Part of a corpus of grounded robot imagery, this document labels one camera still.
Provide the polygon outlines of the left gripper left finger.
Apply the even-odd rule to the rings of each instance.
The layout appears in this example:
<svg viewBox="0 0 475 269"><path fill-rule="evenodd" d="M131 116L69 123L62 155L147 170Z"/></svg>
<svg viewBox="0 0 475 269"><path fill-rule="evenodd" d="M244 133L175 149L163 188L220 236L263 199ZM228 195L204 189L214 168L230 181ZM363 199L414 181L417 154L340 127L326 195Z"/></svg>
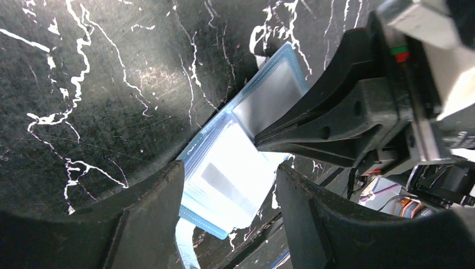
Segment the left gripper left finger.
<svg viewBox="0 0 475 269"><path fill-rule="evenodd" d="M184 163L70 216L1 211L2 268L160 268L175 254Z"/></svg>

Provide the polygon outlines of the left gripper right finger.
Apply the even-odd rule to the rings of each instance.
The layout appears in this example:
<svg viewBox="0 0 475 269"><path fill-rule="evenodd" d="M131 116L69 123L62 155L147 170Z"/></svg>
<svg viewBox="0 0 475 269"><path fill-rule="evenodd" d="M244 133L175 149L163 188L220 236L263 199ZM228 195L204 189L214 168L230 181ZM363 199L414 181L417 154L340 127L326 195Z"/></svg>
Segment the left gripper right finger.
<svg viewBox="0 0 475 269"><path fill-rule="evenodd" d="M276 172L293 268L473 268L474 209L405 219L351 202L287 164Z"/></svg>

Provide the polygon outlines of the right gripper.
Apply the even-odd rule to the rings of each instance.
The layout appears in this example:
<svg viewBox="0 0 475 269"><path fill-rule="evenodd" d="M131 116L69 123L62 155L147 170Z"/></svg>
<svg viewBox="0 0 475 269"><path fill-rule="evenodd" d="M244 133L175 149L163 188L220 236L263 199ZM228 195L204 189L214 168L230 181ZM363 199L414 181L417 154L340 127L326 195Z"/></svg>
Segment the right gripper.
<svg viewBox="0 0 475 269"><path fill-rule="evenodd" d="M391 179L431 207L474 206L474 2L384 1L367 29L343 34L256 147Z"/></svg>

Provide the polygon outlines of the blue leather card holder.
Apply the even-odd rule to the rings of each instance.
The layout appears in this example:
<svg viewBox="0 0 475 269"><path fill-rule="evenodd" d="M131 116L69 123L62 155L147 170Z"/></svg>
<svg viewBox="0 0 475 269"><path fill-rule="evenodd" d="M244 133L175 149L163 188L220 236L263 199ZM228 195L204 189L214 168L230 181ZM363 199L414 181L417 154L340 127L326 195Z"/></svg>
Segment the blue leather card holder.
<svg viewBox="0 0 475 269"><path fill-rule="evenodd" d="M199 268L195 228L224 240L251 225L287 157L258 150L254 139L307 92L295 52L284 44L179 154L185 179L175 244L184 268Z"/></svg>

